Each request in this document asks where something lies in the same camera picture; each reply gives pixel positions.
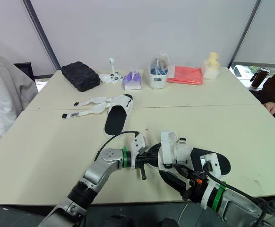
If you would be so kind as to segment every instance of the gray sweater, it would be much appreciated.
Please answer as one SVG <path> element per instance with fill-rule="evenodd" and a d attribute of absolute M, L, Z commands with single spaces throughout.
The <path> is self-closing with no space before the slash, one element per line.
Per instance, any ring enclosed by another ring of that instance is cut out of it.
<path fill-rule="evenodd" d="M 0 57 L 0 139 L 37 93 L 26 74 Z"/>

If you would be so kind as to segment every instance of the window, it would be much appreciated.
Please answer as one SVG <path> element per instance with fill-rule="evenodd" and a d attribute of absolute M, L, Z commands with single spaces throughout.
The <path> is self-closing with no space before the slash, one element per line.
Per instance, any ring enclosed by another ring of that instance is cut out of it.
<path fill-rule="evenodd" d="M 250 79 L 253 75 L 261 68 L 268 68 L 270 70 L 269 75 L 264 79 L 264 81 L 259 85 L 258 88 L 252 88 L 252 81 Z M 233 62 L 229 70 L 235 75 L 235 77 L 249 90 L 261 90 L 263 84 L 270 77 L 275 74 L 275 65 L 271 64 L 258 64 L 249 62 Z"/>

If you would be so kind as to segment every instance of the person's hand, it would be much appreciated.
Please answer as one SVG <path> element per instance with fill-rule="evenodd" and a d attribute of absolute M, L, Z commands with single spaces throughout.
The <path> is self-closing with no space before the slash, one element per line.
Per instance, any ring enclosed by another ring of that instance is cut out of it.
<path fill-rule="evenodd" d="M 270 114 L 275 114 L 275 103 L 269 102 L 264 103 L 263 105 L 270 112 Z"/>

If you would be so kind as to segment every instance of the black chair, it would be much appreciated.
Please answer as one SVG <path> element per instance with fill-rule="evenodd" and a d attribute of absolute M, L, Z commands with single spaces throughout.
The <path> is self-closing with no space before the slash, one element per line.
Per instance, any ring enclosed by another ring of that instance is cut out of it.
<path fill-rule="evenodd" d="M 16 63 L 14 64 L 18 69 L 20 69 L 22 72 L 24 72 L 26 75 L 29 76 L 30 79 L 34 80 L 34 74 L 32 69 L 32 63 L 31 62 L 25 62 L 25 63 Z"/>

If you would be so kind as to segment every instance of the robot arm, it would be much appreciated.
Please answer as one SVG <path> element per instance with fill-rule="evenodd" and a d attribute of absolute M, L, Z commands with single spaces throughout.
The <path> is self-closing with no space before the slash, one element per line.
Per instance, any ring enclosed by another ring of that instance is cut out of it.
<path fill-rule="evenodd" d="M 87 213 L 88 206 L 107 182 L 110 174 L 124 167 L 135 167 L 136 157 L 147 149 L 141 134 L 130 144 L 131 151 L 105 149 L 91 164 L 85 174 L 73 187 L 69 195 L 54 207 L 38 227 L 76 227 Z"/>
<path fill-rule="evenodd" d="M 206 155 L 202 158 L 205 159 L 205 162 L 210 163 L 212 174 L 214 167 L 218 167 L 215 165 L 218 164 L 216 163 L 216 154 Z M 175 174 L 160 171 L 164 181 L 179 191 L 183 200 L 190 199 L 195 203 L 201 203 L 201 207 L 204 209 L 207 207 L 213 209 L 229 226 L 251 227 L 262 214 L 262 209 L 254 202 L 211 179 L 209 180 L 206 174 L 193 171 L 182 164 L 173 164 L 173 167 L 180 175 L 189 179 L 190 188 L 186 190 L 186 183 Z M 260 226 L 275 227 L 275 216 L 266 214 Z"/>

